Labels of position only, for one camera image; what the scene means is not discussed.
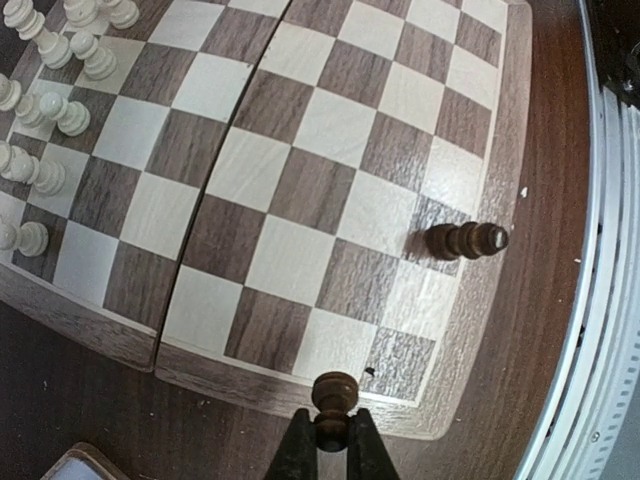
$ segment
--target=light square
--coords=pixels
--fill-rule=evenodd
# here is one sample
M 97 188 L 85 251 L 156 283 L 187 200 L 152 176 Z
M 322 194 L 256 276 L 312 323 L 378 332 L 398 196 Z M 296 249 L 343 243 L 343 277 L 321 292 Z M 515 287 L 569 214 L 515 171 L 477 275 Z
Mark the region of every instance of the light square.
M 444 85 L 399 63 L 391 72 L 379 110 L 420 130 L 433 133 L 444 96 Z
M 251 65 L 198 53 L 172 107 L 228 122 L 251 73 Z
M 324 33 L 282 23 L 269 43 L 260 69 L 316 85 L 334 42 Z
M 180 267 L 162 341 L 224 354 L 242 285 Z
M 232 128 L 206 193 L 266 212 L 290 149 L 286 143 Z
M 144 170 L 169 114 L 169 108 L 118 97 L 104 124 L 96 157 Z
M 382 57 L 393 59 L 404 21 L 371 5 L 353 2 L 338 38 Z
M 175 260 L 198 198 L 198 189 L 143 173 L 120 238 Z
M 313 306 L 329 264 L 333 242 L 331 235 L 268 215 L 246 285 Z
M 205 2 L 173 2 L 149 43 L 198 51 L 223 10 L 222 5 Z
M 100 38 L 98 44 L 101 47 L 109 48 L 115 55 L 117 62 L 115 71 L 102 80 L 91 80 L 84 72 L 80 72 L 76 85 L 117 95 L 122 89 L 127 76 L 129 76 L 133 64 L 136 63 L 138 56 L 140 56 L 144 42 L 128 38 L 104 36 Z
M 480 157 L 434 137 L 422 194 L 473 216 L 482 180 Z
M 24 208 L 25 202 L 4 192 L 0 192 L 0 220 L 2 223 L 13 225 L 14 227 L 20 226 L 22 224 Z M 0 251 L 0 262 L 10 264 L 12 257 L 13 251 Z
M 44 95 L 47 92 L 55 92 L 60 94 L 63 98 L 69 98 L 73 90 L 72 85 L 64 83 L 50 82 L 48 80 L 35 79 L 29 87 L 28 93 L 33 95 Z M 53 129 L 56 128 L 56 122 L 46 119 L 40 126 L 36 128 L 27 128 L 16 118 L 13 121 L 13 131 L 21 133 L 27 137 L 37 138 L 44 142 L 48 142 L 51 139 Z
M 66 174 L 64 185 L 58 193 L 50 197 L 43 196 L 35 188 L 32 188 L 29 192 L 28 202 L 62 218 L 68 218 L 89 155 L 48 143 L 41 159 L 57 161 L 62 164 Z
M 231 0 L 228 6 L 279 18 L 288 4 L 289 0 Z
M 293 145 L 358 168 L 375 114 L 373 108 L 316 89 Z
M 418 195 L 359 171 L 338 227 L 338 237 L 400 257 Z
M 493 110 L 498 87 L 498 69 L 456 45 L 451 56 L 447 86 Z
M 315 380 L 323 373 L 338 371 L 360 378 L 376 330 L 371 323 L 313 309 L 293 375 Z
M 500 33 L 507 29 L 507 4 L 504 0 L 462 0 L 462 11 Z
M 53 284 L 102 306 L 118 240 L 75 222 L 67 222 Z
M 381 325 L 439 340 L 449 321 L 455 287 L 455 277 L 401 260 Z
M 409 23 L 451 43 L 455 43 L 459 20 L 460 10 L 442 0 L 413 0 L 407 14 Z

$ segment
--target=white pawn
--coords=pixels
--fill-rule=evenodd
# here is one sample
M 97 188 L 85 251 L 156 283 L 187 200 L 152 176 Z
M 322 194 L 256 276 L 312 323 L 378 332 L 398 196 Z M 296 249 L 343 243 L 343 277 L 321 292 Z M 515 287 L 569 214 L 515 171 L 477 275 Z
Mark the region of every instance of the white pawn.
M 22 40 L 33 40 L 44 64 L 62 68 L 71 60 L 69 40 L 44 28 L 44 15 L 33 9 L 33 0 L 9 0 L 3 9 L 4 24 L 15 28 Z
M 71 51 L 78 59 L 84 60 L 84 73 L 92 80 L 107 78 L 116 69 L 113 52 L 98 46 L 98 40 L 89 32 L 82 31 L 73 36 Z
M 102 8 L 109 13 L 111 25 L 118 30 L 133 27 L 140 18 L 140 10 L 132 0 L 102 0 Z
M 91 114 L 80 102 L 69 102 L 55 92 L 45 93 L 40 99 L 42 114 L 58 122 L 58 128 L 65 135 L 75 137 L 89 127 Z
M 40 126 L 45 117 L 40 112 L 40 96 L 22 95 L 22 86 L 0 73 L 0 111 L 15 109 L 16 117 L 25 127 Z
M 44 196 L 55 195 L 66 179 L 61 163 L 54 160 L 38 160 L 27 152 L 19 152 L 11 161 L 11 179 L 33 185 Z
M 27 222 L 21 227 L 0 218 L 0 251 L 20 250 L 25 257 L 42 255 L 49 244 L 49 232 L 41 223 Z
M 63 6 L 69 24 L 75 28 L 86 27 L 100 12 L 96 0 L 64 0 Z

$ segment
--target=dark chess piece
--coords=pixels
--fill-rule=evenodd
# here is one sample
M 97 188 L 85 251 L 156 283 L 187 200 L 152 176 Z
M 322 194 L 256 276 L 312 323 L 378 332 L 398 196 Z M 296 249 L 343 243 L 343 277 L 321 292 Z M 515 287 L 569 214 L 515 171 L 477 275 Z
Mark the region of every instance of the dark chess piece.
M 435 225 L 424 234 L 431 255 L 439 260 L 470 260 L 488 257 L 509 245 L 507 231 L 493 223 L 467 222 L 458 227 L 451 223 Z

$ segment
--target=brown table surface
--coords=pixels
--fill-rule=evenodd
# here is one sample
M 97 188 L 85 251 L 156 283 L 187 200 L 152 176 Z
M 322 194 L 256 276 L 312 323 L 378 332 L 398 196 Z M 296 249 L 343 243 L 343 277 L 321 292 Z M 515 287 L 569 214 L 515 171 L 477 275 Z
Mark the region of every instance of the brown table surface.
M 531 0 L 533 78 L 515 232 L 492 317 L 448 434 L 386 439 L 402 478 L 511 478 L 571 312 L 587 201 L 587 88 L 573 0 Z M 259 479 L 286 428 L 100 357 L 0 306 L 0 473 L 39 478 L 75 442 L 132 479 Z M 324 478 L 340 478 L 331 457 Z

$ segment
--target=chessboard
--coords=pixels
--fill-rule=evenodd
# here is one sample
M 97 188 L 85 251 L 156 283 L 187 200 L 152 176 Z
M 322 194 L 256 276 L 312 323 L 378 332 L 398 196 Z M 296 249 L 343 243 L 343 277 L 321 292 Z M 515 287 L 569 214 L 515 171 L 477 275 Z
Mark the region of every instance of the chessboard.
M 0 300 L 164 380 L 289 417 L 315 377 L 360 382 L 385 434 L 454 421 L 502 255 L 437 261 L 438 223 L 512 228 L 531 19 L 519 0 L 145 0 L 117 59 L 12 78 L 80 101 L 77 137 L 0 116 L 62 163 L 41 197 L 0 179 L 0 216 L 44 224 L 0 252 Z M 62 2 L 50 30 L 71 37 Z

